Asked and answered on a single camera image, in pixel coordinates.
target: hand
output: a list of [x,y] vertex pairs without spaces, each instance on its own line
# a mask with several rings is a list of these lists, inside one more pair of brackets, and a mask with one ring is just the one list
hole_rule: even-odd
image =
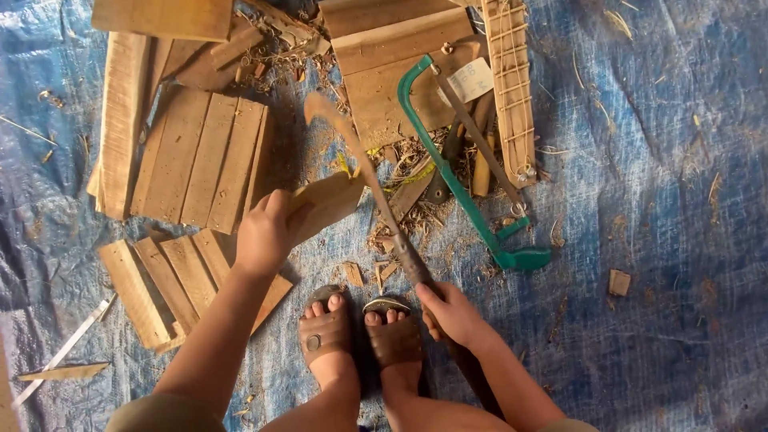
[[425,309],[422,315],[424,324],[436,341],[440,340],[440,332],[426,313],[426,309],[435,315],[445,334],[457,344],[464,345],[470,350],[470,345],[478,340],[478,336],[487,333],[487,330],[493,332],[491,326],[480,317],[475,307],[456,286],[448,282],[435,282],[435,284],[445,294],[445,301],[440,300],[437,294],[424,284],[416,285],[416,296],[419,297],[422,308]]
[[291,193],[276,189],[245,215],[237,235],[234,268],[249,276],[274,276],[296,240],[311,205],[288,213]]

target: wooden handle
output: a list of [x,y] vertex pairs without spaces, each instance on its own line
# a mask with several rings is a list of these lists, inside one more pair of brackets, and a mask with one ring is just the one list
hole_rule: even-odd
[[[496,140],[493,135],[486,138],[491,149],[494,148]],[[488,194],[488,184],[491,181],[491,171],[488,168],[488,161],[478,152],[475,158],[475,174],[472,177],[472,193],[481,197]]]
[[[401,232],[392,237],[392,242],[395,245],[395,252],[400,257],[400,263],[403,270],[406,272],[408,282],[414,286],[418,283],[425,284],[440,298],[440,300],[444,301],[445,294],[438,288],[434,279],[432,279],[429,269],[426,264],[424,264],[419,253],[416,252],[416,249],[413,247],[413,244],[411,244],[408,237]],[[427,307],[424,307],[423,309],[429,316],[429,319],[432,320],[432,323],[435,324],[435,327],[437,327],[437,331],[440,333],[440,340],[445,343],[445,346],[448,348],[448,353],[451,355],[451,358],[453,358],[453,361],[456,362],[456,366],[458,366],[458,369],[462,372],[462,375],[464,375],[464,378],[469,383],[472,391],[477,395],[480,404],[482,404],[486,411],[504,420],[502,409],[499,407],[496,397],[493,395],[491,386],[485,379],[480,361],[467,347],[457,344],[456,341],[451,339],[450,336],[445,333],[442,327],[440,327],[440,323],[437,321],[437,318],[435,318],[435,315],[432,314],[432,311]]]

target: machete handle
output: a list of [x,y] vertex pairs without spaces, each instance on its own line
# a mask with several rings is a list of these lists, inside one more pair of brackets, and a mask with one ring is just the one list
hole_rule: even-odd
[[[445,293],[437,286],[435,280],[432,279],[432,275],[429,273],[429,269],[422,260],[419,253],[411,244],[404,233],[400,232],[392,237],[392,243],[395,245],[395,252],[400,257],[400,264],[406,273],[406,278],[411,285],[416,286],[422,283],[429,287],[442,301],[445,301]],[[435,315],[427,307],[423,307],[424,312],[427,313],[429,319],[437,327],[437,331],[440,333],[440,340],[445,343],[448,348],[448,353],[456,362],[456,366],[464,375],[464,378],[469,383],[472,391],[475,392],[480,404],[489,413],[504,420],[504,414],[499,407],[496,397],[493,395],[493,390],[488,384],[488,380],[485,379],[480,361],[475,355],[465,346],[457,344],[456,341],[450,338],[445,331],[440,327],[440,322],[435,318]]]

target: blue tarp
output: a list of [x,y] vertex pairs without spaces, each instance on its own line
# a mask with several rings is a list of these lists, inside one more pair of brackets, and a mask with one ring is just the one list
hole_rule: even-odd
[[[618,0],[527,2],[537,145],[568,152],[537,154],[551,175],[526,191],[537,224],[506,246],[549,244],[557,222],[565,239],[557,258],[533,274],[489,278],[491,259],[458,207],[444,228],[414,240],[435,276],[461,287],[525,351],[524,365],[568,415],[602,430],[765,429],[768,3],[629,2],[639,10]],[[631,40],[605,9],[620,13]],[[111,296],[96,248],[158,227],[109,221],[85,193],[106,47],[90,14],[84,0],[0,0],[0,115],[58,143],[0,122],[0,331],[14,395],[24,388],[15,376],[48,363]],[[332,79],[339,83],[337,70]],[[331,174],[343,148],[323,142],[325,125],[303,124],[303,96],[317,80],[308,64],[305,81],[259,96],[280,114],[273,156],[290,162],[274,173],[276,185]],[[38,101],[44,90],[64,107]],[[79,135],[90,138],[88,150]],[[479,204],[489,220],[505,215],[501,198]],[[366,287],[352,289],[357,305],[377,294],[372,221],[366,193],[353,216],[293,252],[283,273],[296,286],[252,338],[228,429],[259,427],[316,392],[296,319],[312,289],[342,280],[343,261],[364,270]],[[607,294],[612,268],[632,276],[626,297]],[[402,273],[386,287],[415,300]],[[435,396],[476,403],[445,348],[426,345]],[[65,360],[112,365],[90,380],[43,383],[19,419],[29,430],[102,430],[171,358],[139,345],[118,302]],[[386,424],[375,394],[359,423]]]

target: person's left hand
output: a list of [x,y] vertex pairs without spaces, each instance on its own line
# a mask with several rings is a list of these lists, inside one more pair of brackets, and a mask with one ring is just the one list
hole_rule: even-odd
[[243,217],[237,234],[234,268],[250,276],[275,275],[296,240],[299,229],[312,210],[305,204],[288,213],[291,193],[276,189]]

